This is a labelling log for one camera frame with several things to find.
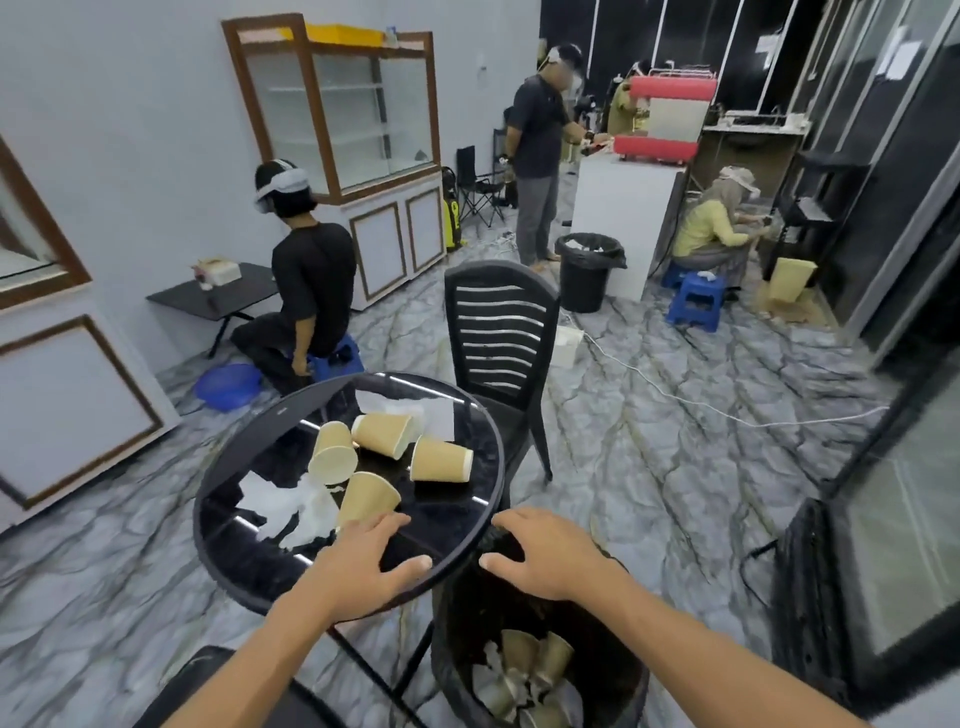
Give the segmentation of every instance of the black trash can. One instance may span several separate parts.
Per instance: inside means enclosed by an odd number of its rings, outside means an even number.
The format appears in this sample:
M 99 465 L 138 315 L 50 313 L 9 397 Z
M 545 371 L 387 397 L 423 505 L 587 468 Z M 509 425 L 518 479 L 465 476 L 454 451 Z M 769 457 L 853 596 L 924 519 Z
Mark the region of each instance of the black trash can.
M 523 630 L 538 639 L 552 631 L 574 649 L 565 677 L 583 698 L 584 728 L 636 728 L 650 681 L 646 666 L 576 604 L 526 595 L 481 569 L 477 559 L 486 551 L 523 560 L 516 539 L 492 528 L 468 564 L 433 592 L 430 660 L 453 713 L 468 728 L 509 726 L 473 696 L 472 666 L 487 662 L 484 645 L 500 644 L 501 629 Z
M 571 247 L 576 241 L 581 247 Z M 560 256 L 560 305 L 575 313 L 600 310 L 607 279 L 613 268 L 626 268 L 623 246 L 607 235 L 572 232 L 557 238 L 554 251 Z

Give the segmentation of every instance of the black plastic chair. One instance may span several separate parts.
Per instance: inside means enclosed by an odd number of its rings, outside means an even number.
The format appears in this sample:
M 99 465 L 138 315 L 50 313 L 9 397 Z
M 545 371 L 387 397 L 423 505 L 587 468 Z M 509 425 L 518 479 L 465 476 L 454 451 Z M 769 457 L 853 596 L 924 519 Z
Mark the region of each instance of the black plastic chair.
M 190 696 L 213 677 L 230 659 L 233 650 L 225 647 L 201 647 L 180 672 L 173 676 L 160 691 L 147 711 L 133 728 L 160 728 Z M 276 703 L 267 716 L 263 728 L 347 728 L 347 725 L 330 710 L 320 698 L 296 680 Z
M 463 203 L 460 205 L 460 221 L 470 215 L 476 215 L 488 228 L 493 225 L 493 216 L 499 215 L 506 222 L 503 212 L 493 203 L 493 198 L 503 189 L 503 175 L 491 172 L 488 175 L 476 173 L 476 147 L 464 147 L 457 150 L 457 184 Z M 482 210 L 490 206 L 490 220 L 485 220 Z
M 560 295 L 526 266 L 507 260 L 464 263 L 444 276 L 446 323 L 457 386 L 490 411 L 500 430 L 510 482 L 533 439 L 553 479 L 540 401 L 560 316 Z

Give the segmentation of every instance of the white wall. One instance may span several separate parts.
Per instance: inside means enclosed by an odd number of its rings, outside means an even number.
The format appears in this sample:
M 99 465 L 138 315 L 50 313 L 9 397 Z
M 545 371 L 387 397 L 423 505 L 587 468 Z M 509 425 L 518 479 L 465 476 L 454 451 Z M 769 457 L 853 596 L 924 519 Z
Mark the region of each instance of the white wall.
M 532 73 L 540 0 L 7 3 L 0 134 L 153 371 L 202 351 L 216 326 L 144 297 L 205 255 L 269 264 L 283 235 L 250 204 L 258 158 L 220 28 L 270 12 L 432 30 L 444 164 L 475 144 L 483 171 L 492 129 Z
M 875 718 L 876 728 L 953 728 L 960 716 L 960 673 Z

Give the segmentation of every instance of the yellow shirt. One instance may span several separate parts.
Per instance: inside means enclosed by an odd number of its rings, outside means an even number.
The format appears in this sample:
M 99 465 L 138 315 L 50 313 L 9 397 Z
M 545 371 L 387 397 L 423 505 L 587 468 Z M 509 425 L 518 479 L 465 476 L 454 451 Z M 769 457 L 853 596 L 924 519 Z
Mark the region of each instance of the yellow shirt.
M 620 134 L 634 131 L 635 117 L 636 129 L 645 131 L 649 116 L 650 103 L 646 99 L 632 101 L 630 84 L 627 82 L 620 84 L 613 95 L 613 100 L 610 102 L 610 113 L 607 115 L 607 133 Z
M 690 210 L 674 238 L 674 257 L 691 255 L 707 243 L 719 240 L 735 248 L 750 240 L 746 232 L 734 232 L 727 209 L 719 200 L 707 200 Z

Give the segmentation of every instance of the vr headset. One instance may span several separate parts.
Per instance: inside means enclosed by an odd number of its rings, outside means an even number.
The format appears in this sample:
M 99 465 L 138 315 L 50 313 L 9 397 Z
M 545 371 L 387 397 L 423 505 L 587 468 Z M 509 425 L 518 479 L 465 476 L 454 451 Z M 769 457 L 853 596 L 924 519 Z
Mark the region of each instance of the vr headset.
M 271 192 L 287 195 L 310 188 L 310 180 L 307 179 L 306 172 L 302 169 L 283 159 L 274 159 L 274 162 L 283 167 L 283 171 L 274 175 L 269 184 L 260 187 L 256 191 L 256 197 L 253 198 L 253 204 L 260 212 L 264 213 L 274 211 L 274 204 L 268 197 Z

